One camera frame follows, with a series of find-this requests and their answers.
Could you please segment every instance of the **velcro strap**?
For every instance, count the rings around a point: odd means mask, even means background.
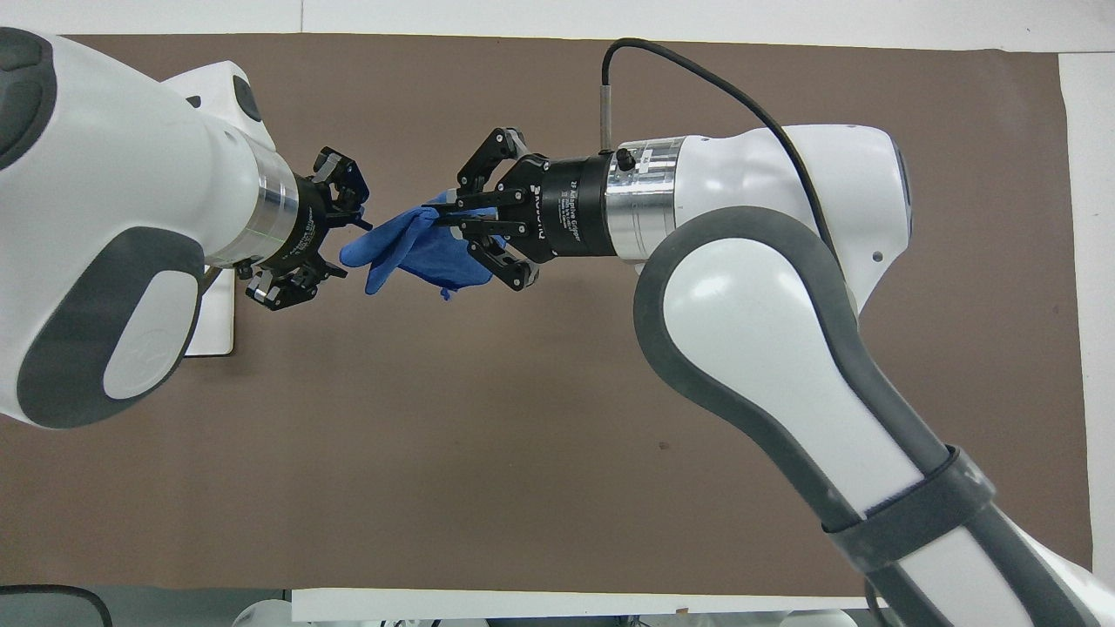
[[[856,570],[886,568],[991,503],[995,485],[963,451],[949,446],[949,460],[910,491],[869,512],[866,520],[828,532]]]

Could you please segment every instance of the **blue cloth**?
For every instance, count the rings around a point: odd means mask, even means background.
[[[445,202],[445,193],[429,201]],[[462,214],[479,215],[492,210],[479,209]],[[416,206],[341,249],[341,263],[349,268],[371,264],[365,293],[376,293],[396,268],[442,288],[442,298],[468,286],[481,286],[492,279],[492,272],[468,255],[468,242],[453,237],[448,228],[434,226],[437,210]]]

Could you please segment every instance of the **black cable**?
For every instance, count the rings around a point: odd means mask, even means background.
[[[798,154],[797,147],[794,146],[794,143],[789,139],[789,135],[786,134],[786,131],[780,124],[770,117],[770,114],[768,114],[766,109],[760,107],[755,99],[745,94],[741,89],[712,74],[708,69],[705,69],[696,61],[670,50],[666,46],[636,37],[617,39],[611,46],[608,47],[608,51],[604,52],[604,59],[600,65],[600,84],[602,86],[611,85],[611,77],[609,73],[611,70],[612,56],[614,56],[615,51],[620,48],[639,48],[672,61],[673,64],[711,83],[716,87],[719,87],[723,91],[731,96],[736,102],[744,105],[753,114],[755,114],[755,117],[759,118],[764,126],[770,129],[770,133],[773,133],[775,138],[778,139],[778,143],[782,144],[782,148],[786,151],[786,156],[789,157],[789,162],[794,165],[794,170],[797,171],[797,177],[802,182],[802,187],[805,190],[805,199],[809,202],[809,211],[813,213],[813,221],[817,225],[817,232],[821,234],[821,241],[828,247],[830,252],[833,253],[833,259],[836,260],[837,267],[840,266],[840,258],[836,257],[836,248],[833,247],[832,234],[828,232],[828,223],[825,222],[825,215],[821,211],[821,200],[817,197],[817,190],[813,186],[813,180],[809,177],[809,173],[805,168],[805,162],[802,160],[802,155]]]
[[[876,623],[879,623],[882,627],[894,627],[894,624],[886,618],[882,608],[879,607],[879,595],[875,591],[875,587],[872,586],[871,581],[867,579],[863,580],[863,598],[867,600],[867,611]]]
[[[100,616],[100,623],[104,627],[113,627],[113,616],[108,614],[108,606],[105,601],[100,600],[100,597],[86,590],[85,588],[76,588],[74,586],[55,586],[51,583],[38,583],[29,586],[0,586],[0,596],[6,595],[66,595],[68,597],[77,597],[85,601],[88,601]]]

